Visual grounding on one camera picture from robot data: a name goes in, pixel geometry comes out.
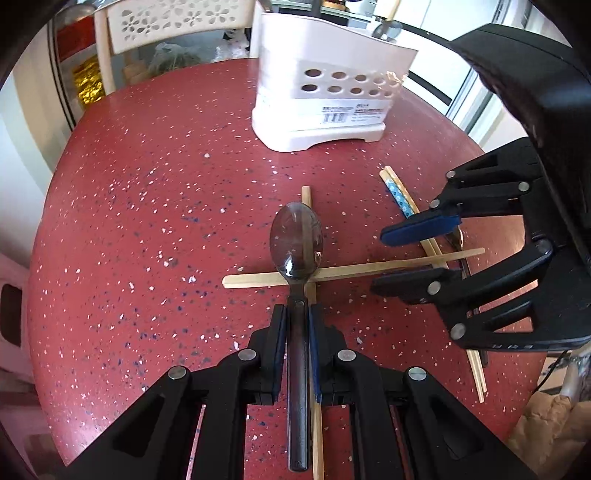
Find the blue patterned bamboo chopstick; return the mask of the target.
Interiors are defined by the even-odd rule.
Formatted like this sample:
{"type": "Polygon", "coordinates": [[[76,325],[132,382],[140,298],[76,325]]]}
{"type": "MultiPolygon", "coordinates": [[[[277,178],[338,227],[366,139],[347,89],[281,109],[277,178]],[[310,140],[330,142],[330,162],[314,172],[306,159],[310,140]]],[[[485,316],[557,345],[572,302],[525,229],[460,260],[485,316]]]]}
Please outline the blue patterned bamboo chopstick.
{"type": "Polygon", "coordinates": [[[411,217],[415,214],[411,204],[405,198],[403,192],[401,191],[400,187],[394,183],[394,180],[390,176],[390,174],[383,169],[380,172],[380,177],[382,178],[384,184],[387,186],[388,190],[390,191],[391,195],[393,196],[394,200],[398,204],[400,210],[404,214],[406,218],[411,217]]]}

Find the plain bamboo chopstick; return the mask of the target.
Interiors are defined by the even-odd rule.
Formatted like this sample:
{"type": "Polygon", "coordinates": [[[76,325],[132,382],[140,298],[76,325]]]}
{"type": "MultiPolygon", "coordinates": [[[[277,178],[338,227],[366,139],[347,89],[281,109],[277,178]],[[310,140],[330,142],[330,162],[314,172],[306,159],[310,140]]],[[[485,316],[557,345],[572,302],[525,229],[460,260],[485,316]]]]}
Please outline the plain bamboo chopstick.
{"type": "MultiPolygon", "coordinates": [[[[436,256],[318,268],[318,270],[315,271],[315,274],[311,276],[310,280],[311,282],[328,282],[348,278],[376,276],[394,270],[411,269],[436,263],[459,261],[460,259],[482,255],[485,252],[486,249],[480,247],[436,256]]],[[[274,271],[267,273],[226,275],[222,278],[221,284],[225,289],[249,289],[287,286],[288,282],[279,272],[274,271]]]]}
{"type": "Polygon", "coordinates": [[[398,8],[400,7],[400,4],[401,4],[401,0],[391,0],[390,1],[388,16],[386,17],[387,21],[392,21],[394,19],[394,16],[398,12],[398,8]]]}
{"type": "MultiPolygon", "coordinates": [[[[311,187],[301,187],[301,202],[311,208],[311,187]]],[[[305,296],[308,298],[308,306],[311,307],[317,303],[317,287],[315,283],[308,283],[304,287],[305,296]]],[[[308,347],[308,354],[310,355],[310,404],[311,404],[311,471],[312,478],[315,480],[325,479],[325,454],[324,454],[324,438],[322,434],[322,405],[318,403],[315,397],[315,380],[314,367],[312,363],[312,334],[314,333],[314,321],[310,313],[310,347],[308,347]]]]}

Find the black handled metal spoon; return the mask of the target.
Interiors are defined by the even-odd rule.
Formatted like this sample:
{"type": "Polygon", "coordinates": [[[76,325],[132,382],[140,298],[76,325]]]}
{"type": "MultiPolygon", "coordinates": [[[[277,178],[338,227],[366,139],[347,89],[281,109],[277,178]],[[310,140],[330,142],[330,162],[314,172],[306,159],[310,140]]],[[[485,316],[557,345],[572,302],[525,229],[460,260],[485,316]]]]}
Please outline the black handled metal spoon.
{"type": "MultiPolygon", "coordinates": [[[[451,233],[447,234],[446,239],[455,251],[464,250],[464,235],[459,226],[457,226],[451,233]]],[[[463,277],[469,277],[471,275],[471,269],[467,259],[460,259],[459,262],[463,277]]],[[[489,365],[488,353],[484,350],[479,350],[479,356],[482,366],[487,367],[489,365]]]]}
{"type": "Polygon", "coordinates": [[[308,298],[305,285],[322,262],[322,225],[301,202],[280,208],[270,229],[270,256],[290,287],[287,297],[287,449],[293,472],[311,463],[308,298]]]}
{"type": "Polygon", "coordinates": [[[373,30],[372,36],[386,42],[394,42],[402,30],[403,25],[401,22],[396,20],[382,20],[373,30]]]}

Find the pink plastic stool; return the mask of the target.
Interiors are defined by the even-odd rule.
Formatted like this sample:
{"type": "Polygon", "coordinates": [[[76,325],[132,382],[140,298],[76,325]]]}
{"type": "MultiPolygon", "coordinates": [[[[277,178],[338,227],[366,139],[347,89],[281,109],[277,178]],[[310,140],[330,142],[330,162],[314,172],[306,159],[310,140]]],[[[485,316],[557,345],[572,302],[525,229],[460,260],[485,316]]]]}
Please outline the pink plastic stool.
{"type": "Polygon", "coordinates": [[[26,461],[49,432],[35,391],[27,333],[26,268],[1,257],[1,426],[26,461]]]}

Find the white plastic utensil holder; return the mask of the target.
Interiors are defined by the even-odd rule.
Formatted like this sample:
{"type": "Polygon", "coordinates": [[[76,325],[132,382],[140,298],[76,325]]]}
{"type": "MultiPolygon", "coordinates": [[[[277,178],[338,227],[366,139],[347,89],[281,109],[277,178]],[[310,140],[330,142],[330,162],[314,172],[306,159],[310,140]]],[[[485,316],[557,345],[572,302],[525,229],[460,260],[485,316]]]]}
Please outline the white plastic utensil holder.
{"type": "Polygon", "coordinates": [[[307,16],[263,14],[252,130],[276,152],[379,141],[416,50],[307,16]]]}

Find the white perforated plastic chair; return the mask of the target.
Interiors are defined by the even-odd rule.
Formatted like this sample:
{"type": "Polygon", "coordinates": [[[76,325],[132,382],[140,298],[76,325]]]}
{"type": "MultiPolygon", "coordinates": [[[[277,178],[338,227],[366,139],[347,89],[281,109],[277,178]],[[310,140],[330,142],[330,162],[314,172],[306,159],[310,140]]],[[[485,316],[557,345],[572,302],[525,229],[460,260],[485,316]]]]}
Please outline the white perforated plastic chair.
{"type": "Polygon", "coordinates": [[[250,28],[256,38],[269,1],[113,1],[93,14],[98,64],[107,95],[116,90],[111,57],[169,38],[216,30],[250,28]]]}

